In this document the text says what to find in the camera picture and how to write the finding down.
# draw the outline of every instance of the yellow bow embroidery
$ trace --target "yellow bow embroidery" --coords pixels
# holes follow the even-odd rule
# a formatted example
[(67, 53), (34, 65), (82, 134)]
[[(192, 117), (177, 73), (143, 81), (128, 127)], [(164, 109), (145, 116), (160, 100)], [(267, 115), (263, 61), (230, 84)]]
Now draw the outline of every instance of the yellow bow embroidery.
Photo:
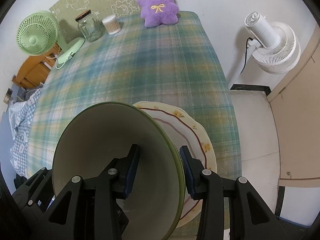
[(151, 9), (156, 9), (155, 13), (157, 13), (158, 10), (159, 10), (160, 12), (163, 12), (163, 10), (161, 10), (161, 8), (163, 8), (163, 7), (164, 7), (164, 4), (163, 4), (163, 3), (160, 3), (159, 5), (153, 5), (153, 6), (151, 6)]

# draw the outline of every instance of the stuffed animal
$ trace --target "stuffed animal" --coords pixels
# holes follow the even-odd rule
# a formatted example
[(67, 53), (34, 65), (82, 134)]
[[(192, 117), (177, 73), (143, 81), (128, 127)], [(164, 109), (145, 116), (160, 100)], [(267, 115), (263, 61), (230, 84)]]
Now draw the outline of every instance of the stuffed animal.
[(173, 0), (137, 0), (142, 7), (141, 18), (145, 27), (156, 27), (160, 24), (173, 25), (178, 22), (178, 6)]

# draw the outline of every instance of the tiled floor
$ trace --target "tiled floor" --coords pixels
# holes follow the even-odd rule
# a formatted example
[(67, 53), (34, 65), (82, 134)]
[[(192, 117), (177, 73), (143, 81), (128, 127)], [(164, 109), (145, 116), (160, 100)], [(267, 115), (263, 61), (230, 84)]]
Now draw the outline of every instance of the tiled floor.
[(276, 126), (263, 92), (231, 91), (239, 129), (242, 175), (274, 212), (280, 176)]

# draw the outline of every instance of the wallpaper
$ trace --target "wallpaper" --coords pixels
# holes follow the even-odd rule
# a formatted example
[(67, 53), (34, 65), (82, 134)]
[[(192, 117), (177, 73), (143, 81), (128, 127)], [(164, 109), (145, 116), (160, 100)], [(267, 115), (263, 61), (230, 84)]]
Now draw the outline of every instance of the wallpaper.
[(136, 0), (59, 0), (50, 7), (50, 11), (58, 19), (60, 30), (66, 42), (81, 36), (75, 18), (88, 9), (95, 13), (100, 20), (110, 14), (121, 17), (140, 11)]

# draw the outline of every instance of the checkered blanket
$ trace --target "checkered blanket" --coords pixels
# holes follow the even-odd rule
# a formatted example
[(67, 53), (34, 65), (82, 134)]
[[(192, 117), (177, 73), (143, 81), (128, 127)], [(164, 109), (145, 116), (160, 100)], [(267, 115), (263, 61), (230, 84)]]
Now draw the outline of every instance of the checkered blanket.
[(184, 109), (206, 129), (218, 173), (241, 174), (236, 117), (225, 76), (198, 16), (144, 28), (139, 15), (120, 19), (122, 30), (85, 43), (61, 69), (52, 69), (29, 138), (27, 176), (52, 167), (57, 142), (85, 108), (104, 101), (157, 101)]
[(15, 103), (9, 107), (9, 122), (13, 138), (10, 162), (20, 176), (26, 176), (29, 132), (41, 90), (39, 88), (28, 101)]

